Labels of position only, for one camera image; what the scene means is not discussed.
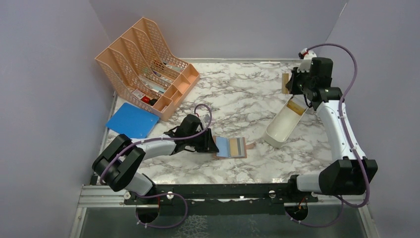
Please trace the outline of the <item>brown leather card holder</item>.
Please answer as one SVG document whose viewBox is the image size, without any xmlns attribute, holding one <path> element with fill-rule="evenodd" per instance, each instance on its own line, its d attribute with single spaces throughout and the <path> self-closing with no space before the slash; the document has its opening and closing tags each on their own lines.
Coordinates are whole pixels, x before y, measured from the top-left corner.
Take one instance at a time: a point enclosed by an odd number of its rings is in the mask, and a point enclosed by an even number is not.
<svg viewBox="0 0 420 238">
<path fill-rule="evenodd" d="M 247 151 L 256 146 L 256 142 L 246 143 L 244 137 L 227 138 L 221 136 L 213 137 L 219 152 L 213 154 L 217 159 L 243 159 L 247 158 Z"/>
</svg>

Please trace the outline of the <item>gold credit card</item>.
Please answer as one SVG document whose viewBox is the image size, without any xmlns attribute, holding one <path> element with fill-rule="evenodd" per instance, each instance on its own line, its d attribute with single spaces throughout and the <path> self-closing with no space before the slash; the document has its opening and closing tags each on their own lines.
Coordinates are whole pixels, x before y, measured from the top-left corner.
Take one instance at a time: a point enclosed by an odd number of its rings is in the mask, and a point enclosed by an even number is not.
<svg viewBox="0 0 420 238">
<path fill-rule="evenodd" d="M 289 90 L 286 87 L 288 82 L 289 82 L 289 74 L 288 73 L 283 73 L 282 74 L 282 89 L 281 89 L 281 92 L 283 94 L 289 94 Z"/>
<path fill-rule="evenodd" d="M 232 158 L 245 157 L 245 142 L 243 137 L 229 139 L 229 155 Z"/>
</svg>

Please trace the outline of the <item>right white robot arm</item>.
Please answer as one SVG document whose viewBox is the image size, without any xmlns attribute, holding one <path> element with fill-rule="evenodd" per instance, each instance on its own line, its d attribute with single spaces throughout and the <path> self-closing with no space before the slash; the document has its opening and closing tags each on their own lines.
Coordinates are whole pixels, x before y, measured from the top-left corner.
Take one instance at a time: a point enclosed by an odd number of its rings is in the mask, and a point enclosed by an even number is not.
<svg viewBox="0 0 420 238">
<path fill-rule="evenodd" d="M 318 174 L 297 175 L 296 183 L 286 187 L 286 196 L 293 202 L 306 192 L 323 195 L 362 195 L 378 170 L 375 160 L 369 160 L 357 144 L 346 117 L 343 96 L 332 87 L 333 61 L 309 57 L 292 69 L 286 87 L 292 95 L 303 95 L 320 117 L 331 147 L 333 162 Z"/>
</svg>

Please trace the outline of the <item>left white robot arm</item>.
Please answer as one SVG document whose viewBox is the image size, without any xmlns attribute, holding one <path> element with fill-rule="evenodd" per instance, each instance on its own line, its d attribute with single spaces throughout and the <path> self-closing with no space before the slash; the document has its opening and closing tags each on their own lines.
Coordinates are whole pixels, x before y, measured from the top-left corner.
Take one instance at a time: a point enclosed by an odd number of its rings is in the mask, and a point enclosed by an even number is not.
<svg viewBox="0 0 420 238">
<path fill-rule="evenodd" d="M 147 159 L 181 151 L 219 152 L 211 129 L 204 126 L 196 115 L 187 115 L 179 126 L 160 137 L 132 142 L 125 134 L 118 135 L 96 158 L 92 169 L 113 191 L 126 189 L 148 204 L 155 199 L 155 184 L 146 175 L 137 172 L 140 164 Z"/>
</svg>

